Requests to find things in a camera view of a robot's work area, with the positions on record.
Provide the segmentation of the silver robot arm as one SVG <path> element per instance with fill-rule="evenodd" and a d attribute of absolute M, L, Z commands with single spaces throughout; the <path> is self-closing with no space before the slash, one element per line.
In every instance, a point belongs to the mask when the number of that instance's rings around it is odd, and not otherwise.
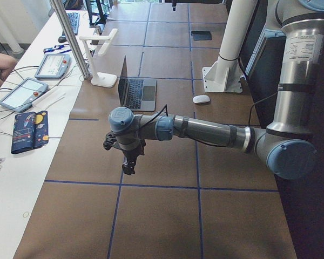
<path fill-rule="evenodd" d="M 170 140 L 174 135 L 254 152 L 284 179 L 298 179 L 313 170 L 317 154 L 308 121 L 324 45 L 324 1 L 269 1 L 265 26 L 286 36 L 273 121 L 265 129 L 238 128 L 166 110 L 135 115 L 128 108 L 115 108 L 103 146 L 123 152 L 125 174 L 134 173 L 146 140 Z"/>
<path fill-rule="evenodd" d="M 171 0 L 171 3 L 172 3 L 172 10 L 176 11 L 177 0 Z"/>

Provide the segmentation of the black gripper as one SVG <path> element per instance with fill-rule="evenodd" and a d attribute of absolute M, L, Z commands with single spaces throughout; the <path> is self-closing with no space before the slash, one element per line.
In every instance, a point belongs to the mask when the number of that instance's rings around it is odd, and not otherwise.
<path fill-rule="evenodd" d="M 146 142 L 144 139 L 142 140 L 133 140 L 131 143 L 124 144 L 119 143 L 120 148 L 122 149 L 125 160 L 122 164 L 122 171 L 126 175 L 135 174 L 135 166 L 137 157 L 140 155 L 144 155 L 144 147 L 146 146 Z"/>

